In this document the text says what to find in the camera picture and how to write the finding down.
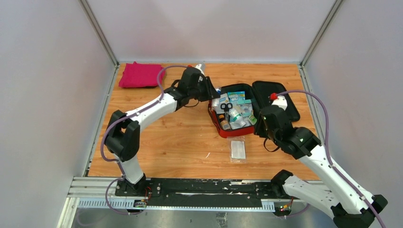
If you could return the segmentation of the clear bag white gauze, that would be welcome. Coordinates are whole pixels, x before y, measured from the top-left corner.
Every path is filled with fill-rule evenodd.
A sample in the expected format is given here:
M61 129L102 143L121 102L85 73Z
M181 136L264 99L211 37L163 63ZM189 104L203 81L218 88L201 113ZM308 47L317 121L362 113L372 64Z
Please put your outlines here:
M228 137L228 144L230 150L230 162L232 163L245 163L246 162L246 148L245 137Z

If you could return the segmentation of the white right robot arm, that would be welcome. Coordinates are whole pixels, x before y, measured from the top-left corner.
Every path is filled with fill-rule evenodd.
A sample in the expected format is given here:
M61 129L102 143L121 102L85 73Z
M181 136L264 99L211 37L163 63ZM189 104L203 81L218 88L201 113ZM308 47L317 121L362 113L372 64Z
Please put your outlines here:
M296 197L327 214L338 228L368 228L386 207L382 195L374 195L354 181L327 155L317 136L305 127L294 127L285 110L277 105L260 110L255 134L270 139L286 154L313 171L328 187L308 184L287 170L273 178L272 194Z

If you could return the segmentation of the teal edged small packet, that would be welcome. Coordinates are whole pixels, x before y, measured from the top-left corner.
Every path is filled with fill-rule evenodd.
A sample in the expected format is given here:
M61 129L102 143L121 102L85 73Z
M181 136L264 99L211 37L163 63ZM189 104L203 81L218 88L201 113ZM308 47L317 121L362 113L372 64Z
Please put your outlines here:
M239 113L243 117L249 117L251 114L253 114L253 105L252 101L250 99L247 100L238 100L237 105L239 107Z

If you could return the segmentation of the white bottle green label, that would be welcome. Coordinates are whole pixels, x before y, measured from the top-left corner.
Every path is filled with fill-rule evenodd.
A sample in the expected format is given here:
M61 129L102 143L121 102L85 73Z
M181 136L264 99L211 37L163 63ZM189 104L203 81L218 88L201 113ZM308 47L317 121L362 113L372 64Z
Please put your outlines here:
M237 111L236 108L231 108L229 111L229 116L233 120L234 123L238 124L240 127L244 127L247 125L242 115Z

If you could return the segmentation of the black handled scissors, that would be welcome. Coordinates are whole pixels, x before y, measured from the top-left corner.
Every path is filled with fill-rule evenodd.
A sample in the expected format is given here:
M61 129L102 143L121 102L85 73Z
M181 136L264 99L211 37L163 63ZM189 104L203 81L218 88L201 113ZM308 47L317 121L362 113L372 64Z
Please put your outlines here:
M226 118L226 120L229 122L230 121L230 115L229 115L229 111L230 109L233 107L232 103L222 103L220 104L220 108L221 110L224 111L224 116Z

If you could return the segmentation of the black red medicine case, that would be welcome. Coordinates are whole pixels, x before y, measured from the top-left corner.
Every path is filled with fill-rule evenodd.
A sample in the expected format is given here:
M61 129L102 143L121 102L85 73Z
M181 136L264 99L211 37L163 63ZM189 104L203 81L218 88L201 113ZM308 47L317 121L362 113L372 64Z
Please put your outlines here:
M252 101L253 115L256 117L257 120L260 110L266 106L277 105L278 107L285 110L291 121L291 134L282 138L281 140L272 140L275 143L288 142L291 140L292 137L296 137L297 133L300 131L297 127L294 127L292 124L293 122L298 121L300 119L300 114L298 113L289 95L286 94L286 88L281 83L255 81L252 85L233 84L218 88L216 90L220 93L220 96L221 94L228 92L244 91L246 100L250 99ZM217 114L214 110L212 110L211 101L209 101L208 103L208 113L220 137L228 138L228 137L244 136L251 133L254 134L255 125L251 125L250 122L248 121L248 117L243 116L242 117L247 123L246 126L240 127L238 124L234 123L230 117L229 123L231 129L227 131L223 130L220 126L218 118L220 114ZM233 102L232 105L233 105L232 108L236 108L237 111L239 111L237 102Z

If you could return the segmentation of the blue cotton swab packet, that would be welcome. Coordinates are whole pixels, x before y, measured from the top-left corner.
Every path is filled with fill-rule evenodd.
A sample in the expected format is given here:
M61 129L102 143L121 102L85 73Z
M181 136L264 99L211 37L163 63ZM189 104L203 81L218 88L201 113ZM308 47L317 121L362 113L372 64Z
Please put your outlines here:
M228 92L227 96L232 103L246 100L244 91Z

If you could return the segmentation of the small green box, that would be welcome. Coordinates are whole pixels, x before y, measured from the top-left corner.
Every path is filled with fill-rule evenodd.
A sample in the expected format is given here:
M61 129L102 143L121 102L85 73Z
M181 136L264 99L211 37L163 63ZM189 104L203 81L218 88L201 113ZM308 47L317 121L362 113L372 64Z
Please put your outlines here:
M248 121L250 122L251 125L255 125L257 123L257 119L253 114L248 116Z

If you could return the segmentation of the brown medicine bottle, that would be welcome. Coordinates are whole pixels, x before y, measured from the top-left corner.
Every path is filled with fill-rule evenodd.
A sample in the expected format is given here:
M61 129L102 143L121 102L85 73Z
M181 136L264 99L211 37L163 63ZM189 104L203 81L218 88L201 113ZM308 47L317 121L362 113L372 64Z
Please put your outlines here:
M222 128L223 130L227 131L227 130L230 130L230 129L231 129L230 123L229 123L228 120L225 118L225 115L220 114L220 115L218 116L218 118L219 118L220 126L221 126L221 128Z

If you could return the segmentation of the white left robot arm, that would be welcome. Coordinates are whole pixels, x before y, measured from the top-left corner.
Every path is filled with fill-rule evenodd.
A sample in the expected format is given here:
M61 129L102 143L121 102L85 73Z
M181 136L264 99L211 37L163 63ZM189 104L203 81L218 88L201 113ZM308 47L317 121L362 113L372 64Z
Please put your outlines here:
M204 69L204 64L184 66L181 79L175 80L167 89L162 88L154 100L126 113L113 112L101 147L114 155L108 161L117 162L132 195L141 196L146 186L146 177L137 157L141 132L165 115L188 106L192 99L205 102L220 97Z

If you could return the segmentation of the white blue paper packet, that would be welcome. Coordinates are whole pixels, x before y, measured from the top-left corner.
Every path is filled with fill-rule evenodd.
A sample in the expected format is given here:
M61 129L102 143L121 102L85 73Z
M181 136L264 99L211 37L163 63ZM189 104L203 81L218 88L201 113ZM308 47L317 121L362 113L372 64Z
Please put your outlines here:
M227 93L221 94L220 98L213 99L211 101L211 108L214 110L217 114L223 114L225 111L221 108L221 104L228 104L229 98Z

